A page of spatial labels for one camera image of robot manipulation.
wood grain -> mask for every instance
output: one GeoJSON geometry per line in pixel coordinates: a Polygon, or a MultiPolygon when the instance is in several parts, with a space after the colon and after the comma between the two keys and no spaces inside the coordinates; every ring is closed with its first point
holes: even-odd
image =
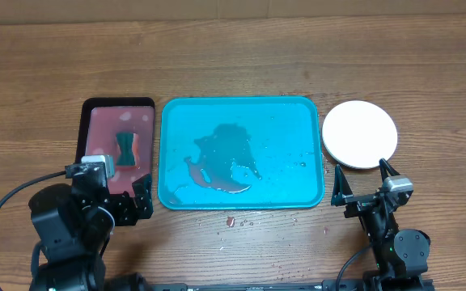
{"type": "MultiPolygon", "coordinates": [[[[432,238],[426,277],[466,290],[466,15],[0,26],[0,198],[73,161],[85,99],[153,98],[157,165],[164,104],[220,95],[306,95],[320,119],[345,100],[384,108],[400,135],[392,165],[416,189],[396,219],[432,238]]],[[[327,195],[313,209],[173,212],[155,197],[152,219],[113,236],[108,276],[194,285],[333,278],[367,241],[357,219],[329,205],[335,163],[325,156],[327,195]],[[254,224],[228,228],[228,216],[254,224]]],[[[346,174],[357,193],[379,186],[376,170],[346,174]]],[[[47,184],[0,212],[6,290],[28,290],[38,237],[27,203],[47,184]]],[[[373,267],[366,255],[345,275],[373,267]]]]}

round white plate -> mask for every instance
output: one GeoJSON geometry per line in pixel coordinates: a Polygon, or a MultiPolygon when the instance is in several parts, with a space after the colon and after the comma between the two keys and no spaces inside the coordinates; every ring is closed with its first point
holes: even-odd
{"type": "Polygon", "coordinates": [[[365,101],[348,101],[332,109],[323,123],[323,143],[338,162],[356,169],[379,166],[395,152],[398,134],[392,118],[365,101]]]}

